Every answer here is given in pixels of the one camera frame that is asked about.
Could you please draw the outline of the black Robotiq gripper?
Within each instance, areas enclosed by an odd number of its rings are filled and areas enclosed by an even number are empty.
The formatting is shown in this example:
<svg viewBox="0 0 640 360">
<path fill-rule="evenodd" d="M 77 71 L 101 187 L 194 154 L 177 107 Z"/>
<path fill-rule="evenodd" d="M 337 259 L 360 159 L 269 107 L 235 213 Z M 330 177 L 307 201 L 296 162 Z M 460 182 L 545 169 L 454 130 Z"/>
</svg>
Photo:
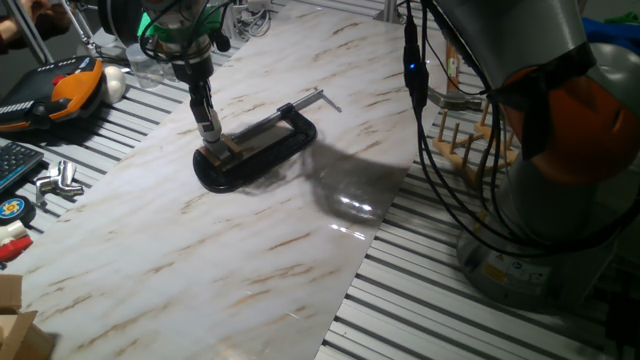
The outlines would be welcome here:
<svg viewBox="0 0 640 360">
<path fill-rule="evenodd" d="M 190 84 L 190 108 L 200 130 L 204 131 L 203 138 L 218 140 L 222 128 L 218 114 L 214 109 L 210 81 L 208 80 L 214 72 L 211 53 L 206 52 L 198 58 L 173 62 L 172 68 L 179 81 Z"/>
</svg>

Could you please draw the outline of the person's bare hand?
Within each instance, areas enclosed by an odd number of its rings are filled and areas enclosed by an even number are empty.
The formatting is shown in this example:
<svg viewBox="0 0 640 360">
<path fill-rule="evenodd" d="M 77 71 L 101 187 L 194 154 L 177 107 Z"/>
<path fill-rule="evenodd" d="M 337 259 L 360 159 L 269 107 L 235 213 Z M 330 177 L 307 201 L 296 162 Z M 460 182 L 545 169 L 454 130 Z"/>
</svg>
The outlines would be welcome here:
<svg viewBox="0 0 640 360">
<path fill-rule="evenodd" d="M 43 40 L 66 34 L 71 26 L 71 19 L 61 3 L 46 0 L 33 0 L 29 5 L 31 18 Z"/>
</svg>

